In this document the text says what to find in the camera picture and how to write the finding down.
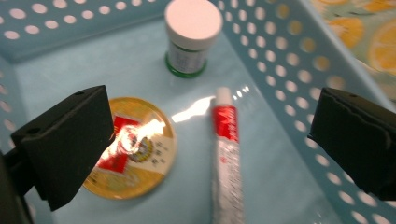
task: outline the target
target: lemon pattern fabric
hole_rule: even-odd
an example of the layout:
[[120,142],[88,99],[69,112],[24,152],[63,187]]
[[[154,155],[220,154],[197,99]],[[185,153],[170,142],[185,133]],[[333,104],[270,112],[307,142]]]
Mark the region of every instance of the lemon pattern fabric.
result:
[[396,0],[310,0],[396,102]]

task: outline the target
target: light blue plastic basket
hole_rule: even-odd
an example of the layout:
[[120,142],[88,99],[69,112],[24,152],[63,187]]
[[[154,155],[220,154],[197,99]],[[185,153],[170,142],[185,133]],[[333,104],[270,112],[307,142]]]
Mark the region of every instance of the light blue plastic basket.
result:
[[352,91],[394,111],[309,1],[215,1],[223,33],[205,73],[195,79],[173,77],[165,68],[167,3],[0,2],[3,152],[13,148],[9,135],[25,122],[94,85],[106,84],[109,97],[147,99],[170,120],[194,102],[207,103],[188,122],[173,119],[177,163],[149,195],[108,201],[81,189],[51,215],[33,191],[27,199],[37,223],[209,223],[213,139],[207,109],[221,85],[232,88],[240,111],[247,223],[396,220],[396,203],[359,190],[306,138],[322,87]]

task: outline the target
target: printed label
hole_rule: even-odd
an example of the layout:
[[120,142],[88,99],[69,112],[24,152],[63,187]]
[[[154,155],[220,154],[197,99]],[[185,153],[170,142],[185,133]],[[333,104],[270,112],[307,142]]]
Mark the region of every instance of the printed label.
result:
[[236,108],[232,105],[217,106],[213,109],[216,134],[239,143],[236,116]]
[[102,154],[96,166],[122,174],[128,163],[128,154],[125,150],[125,145],[131,144],[134,141],[134,129],[139,125],[139,122],[134,119],[115,116],[113,123],[116,139]]
[[218,188],[215,196],[215,223],[243,224],[244,207],[239,164],[239,146],[235,142],[218,140]]
[[165,175],[172,162],[175,151],[172,149],[173,139],[164,136],[152,136],[150,141],[153,152],[148,160],[143,162],[130,162],[129,166]]
[[169,63],[179,72],[195,73],[202,69],[205,63],[208,50],[187,50],[181,49],[169,43],[168,59]]

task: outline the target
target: red label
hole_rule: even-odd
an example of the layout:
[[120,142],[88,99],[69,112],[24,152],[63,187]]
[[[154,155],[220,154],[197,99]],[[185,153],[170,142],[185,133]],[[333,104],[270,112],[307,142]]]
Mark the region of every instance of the red label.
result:
[[[127,119],[127,118],[115,116],[113,123],[114,123],[114,134],[116,135],[116,140],[103,153],[102,157],[99,159],[99,162],[97,162],[96,166],[105,170],[109,170],[117,173],[123,173],[128,162],[128,155],[126,154],[125,150],[123,150],[122,148],[119,134],[121,130],[125,132],[125,129],[127,129],[128,127],[131,126],[135,127],[139,125],[139,122],[134,119]],[[128,137],[132,139],[134,138],[132,133],[130,133]]]
[[217,106],[213,109],[216,134],[239,142],[236,108],[232,105]]

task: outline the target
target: green jar band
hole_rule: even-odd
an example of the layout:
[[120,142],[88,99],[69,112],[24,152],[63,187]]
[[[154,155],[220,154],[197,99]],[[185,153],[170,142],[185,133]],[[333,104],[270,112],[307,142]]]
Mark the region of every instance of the green jar band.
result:
[[197,72],[194,73],[182,73],[176,70],[176,68],[174,68],[172,66],[172,64],[169,63],[169,59],[168,59],[168,52],[165,53],[165,63],[166,63],[166,67],[169,69],[169,71],[174,74],[177,77],[185,77],[185,78],[192,78],[192,77],[198,77],[199,75],[201,75],[201,73],[205,70],[206,68],[206,63],[207,60],[205,60],[204,65],[202,66],[202,68],[200,70],[198,70]]

